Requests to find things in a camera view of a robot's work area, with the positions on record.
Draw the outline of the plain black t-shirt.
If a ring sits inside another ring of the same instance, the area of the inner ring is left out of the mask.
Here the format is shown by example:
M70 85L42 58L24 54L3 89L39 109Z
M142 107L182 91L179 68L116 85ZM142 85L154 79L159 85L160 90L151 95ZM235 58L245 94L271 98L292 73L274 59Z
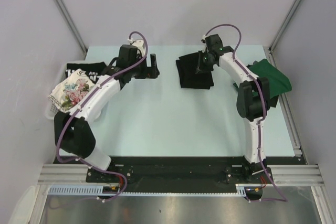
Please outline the plain black t-shirt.
M196 73L198 52L183 55L176 61L181 88L207 89L214 86L212 73Z

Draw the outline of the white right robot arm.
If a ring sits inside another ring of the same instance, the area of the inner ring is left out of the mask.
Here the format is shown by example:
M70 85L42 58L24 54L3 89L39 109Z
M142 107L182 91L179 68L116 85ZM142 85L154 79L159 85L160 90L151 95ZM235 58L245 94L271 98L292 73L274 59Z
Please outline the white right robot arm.
M218 34L204 35L202 43L205 48L198 52L196 73L213 71L217 65L238 85L236 109L244 120L246 138L242 176L245 181L254 183L266 169L263 128L269 109L269 81L251 72L236 57L235 49L223 45Z

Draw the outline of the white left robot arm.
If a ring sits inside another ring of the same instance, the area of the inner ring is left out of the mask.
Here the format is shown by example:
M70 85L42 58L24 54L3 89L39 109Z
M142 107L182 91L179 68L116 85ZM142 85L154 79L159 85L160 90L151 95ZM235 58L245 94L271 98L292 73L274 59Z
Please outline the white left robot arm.
M111 98L132 79L156 79L160 72L156 55L151 54L151 65L146 57L148 47L144 40L122 45L87 95L69 112L59 111L54 117L55 144L57 150L74 154L91 167L98 169L98 176L105 182L115 178L116 169L111 158L96 145L90 124L96 120Z

